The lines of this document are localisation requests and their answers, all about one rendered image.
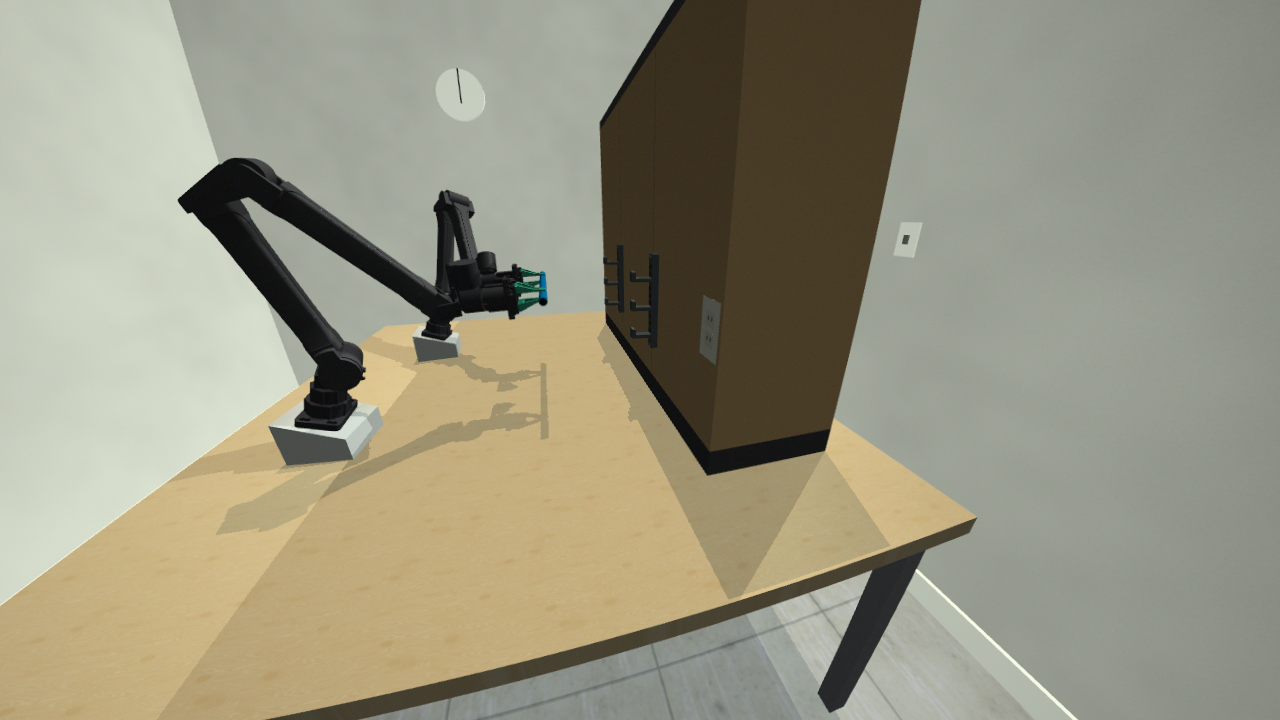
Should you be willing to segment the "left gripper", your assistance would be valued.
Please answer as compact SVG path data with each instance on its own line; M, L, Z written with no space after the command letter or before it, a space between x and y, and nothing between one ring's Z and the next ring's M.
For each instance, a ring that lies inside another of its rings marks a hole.
M517 266L517 264L515 264L515 265L516 266L512 266L512 272L513 272L513 278L515 278L516 282L521 282L524 284L534 283L534 284L530 284L530 286L535 286L535 284L539 284L539 281L524 282L524 277L545 275L545 273L530 272L530 270L526 270L526 269L521 269L521 266ZM516 270L516 268L517 268L517 270ZM518 273L520 277L517 275L517 273ZM532 274L532 273L535 273L535 274Z

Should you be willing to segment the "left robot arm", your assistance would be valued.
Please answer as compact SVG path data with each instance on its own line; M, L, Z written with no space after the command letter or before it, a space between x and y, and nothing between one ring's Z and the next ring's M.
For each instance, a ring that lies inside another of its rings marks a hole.
M439 204L440 202L440 204ZM460 202L460 204L458 204ZM454 238L460 251L460 259L475 259L483 284L503 283L502 278L509 275L515 281L513 272L497 272L497 258L494 252L477 252L474 232L468 218L474 217L474 202L468 197L454 193L449 190L439 193L439 200L434 205L436 211L438 237L436 237L436 282L435 286L445 293L451 293L445 264L454 261ZM447 214L448 213L448 214ZM448 217L449 215L449 217ZM454 232L453 232L454 231ZM495 274L493 274L495 273ZM486 274L486 275L485 275ZM495 279L495 281L494 281ZM500 279L500 281L497 281ZM445 341L452 334L451 324L426 322L426 328L421 336Z

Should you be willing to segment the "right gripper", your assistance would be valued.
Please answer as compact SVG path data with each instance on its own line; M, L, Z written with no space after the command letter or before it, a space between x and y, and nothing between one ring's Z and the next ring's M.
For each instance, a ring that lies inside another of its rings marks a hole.
M516 315L518 313L522 313L525 309L539 302L538 300L539 297L518 299L518 293L540 292L540 291L547 291L547 288L534 287L516 281L507 282L507 279L509 279L509 275L504 275L502 278L504 287L502 286L502 287L483 288L483 299L486 299L486 304L484 304L484 307L486 311L507 309L509 320L513 320L515 319L513 314Z

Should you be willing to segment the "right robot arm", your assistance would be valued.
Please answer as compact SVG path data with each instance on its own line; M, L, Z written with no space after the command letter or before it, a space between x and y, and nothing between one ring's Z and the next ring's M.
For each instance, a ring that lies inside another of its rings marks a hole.
M265 161L230 158L218 164L178 202L211 231L317 364L310 393L305 397L305 410L294 418L297 428L340 430L344 427L358 404L347 389L365 380L364 352L357 345L340 338L294 281L255 225L244 204L236 201L247 197L385 284L434 322L449 323L462 316L461 304L463 313L485 311L483 288L476 290L483 282L475 259L445 264L452 288L452 293L445 293L314 202L289 181L283 181Z

